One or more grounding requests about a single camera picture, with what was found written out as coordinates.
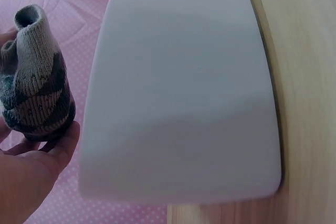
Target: pink polka dot fabric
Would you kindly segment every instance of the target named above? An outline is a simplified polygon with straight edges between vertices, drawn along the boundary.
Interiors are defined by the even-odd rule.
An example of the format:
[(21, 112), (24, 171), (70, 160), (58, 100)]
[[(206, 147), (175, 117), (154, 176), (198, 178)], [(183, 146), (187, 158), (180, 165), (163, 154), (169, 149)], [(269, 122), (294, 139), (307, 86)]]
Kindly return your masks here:
[[(76, 120), (82, 123), (89, 74), (108, 0), (0, 0), (0, 33), (13, 26), (15, 13), (28, 4), (43, 7), (68, 67), (76, 100)], [(22, 138), (13, 132), (1, 145), (7, 149)], [(135, 206), (90, 201), (78, 192), (78, 150), (55, 187), (27, 224), (166, 224), (165, 206)]]

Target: wooden board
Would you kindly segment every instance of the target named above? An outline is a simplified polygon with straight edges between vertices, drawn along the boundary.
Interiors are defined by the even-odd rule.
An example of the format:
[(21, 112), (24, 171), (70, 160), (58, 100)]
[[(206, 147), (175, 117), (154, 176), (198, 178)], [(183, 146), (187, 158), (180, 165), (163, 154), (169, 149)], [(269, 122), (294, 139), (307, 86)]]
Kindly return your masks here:
[(279, 111), (285, 176), (266, 199), (168, 206), (167, 224), (336, 223), (336, 0), (252, 0)]

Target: pink bedsheet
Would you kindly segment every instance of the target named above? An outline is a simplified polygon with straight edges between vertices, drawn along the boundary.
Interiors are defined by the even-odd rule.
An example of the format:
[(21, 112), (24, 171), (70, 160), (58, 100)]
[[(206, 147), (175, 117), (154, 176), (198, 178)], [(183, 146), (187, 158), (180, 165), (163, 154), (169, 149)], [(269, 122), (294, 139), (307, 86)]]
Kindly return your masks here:
[[(52, 32), (59, 41), (67, 67), (76, 120), (83, 120), (89, 73), (100, 24), (108, 0), (0, 0), (0, 33), (13, 25), (17, 10), (28, 4), (42, 6)], [(0, 145), (7, 149), (22, 135), (15, 132)], [(78, 151), (60, 175), (54, 189), (27, 224), (162, 224), (166, 223), (165, 206), (134, 206), (114, 202), (88, 201), (78, 193)]]

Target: sock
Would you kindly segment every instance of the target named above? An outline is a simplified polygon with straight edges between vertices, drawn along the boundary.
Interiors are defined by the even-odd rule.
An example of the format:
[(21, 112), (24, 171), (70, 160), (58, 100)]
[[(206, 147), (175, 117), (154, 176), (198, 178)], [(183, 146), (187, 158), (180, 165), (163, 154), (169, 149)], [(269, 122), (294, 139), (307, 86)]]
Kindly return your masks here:
[(16, 39), (0, 53), (0, 111), (28, 140), (57, 140), (76, 114), (61, 50), (39, 6), (19, 10), (15, 24)]

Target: gray sock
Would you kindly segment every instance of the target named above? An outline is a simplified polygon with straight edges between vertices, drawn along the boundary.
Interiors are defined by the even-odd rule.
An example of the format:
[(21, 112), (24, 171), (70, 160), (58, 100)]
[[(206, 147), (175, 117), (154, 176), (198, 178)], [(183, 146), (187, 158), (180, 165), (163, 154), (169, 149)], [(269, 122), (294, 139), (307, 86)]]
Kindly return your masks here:
[(17, 38), (0, 53), (0, 110), (28, 140), (56, 140), (76, 113), (62, 53), (39, 6), (18, 11), (15, 24)]

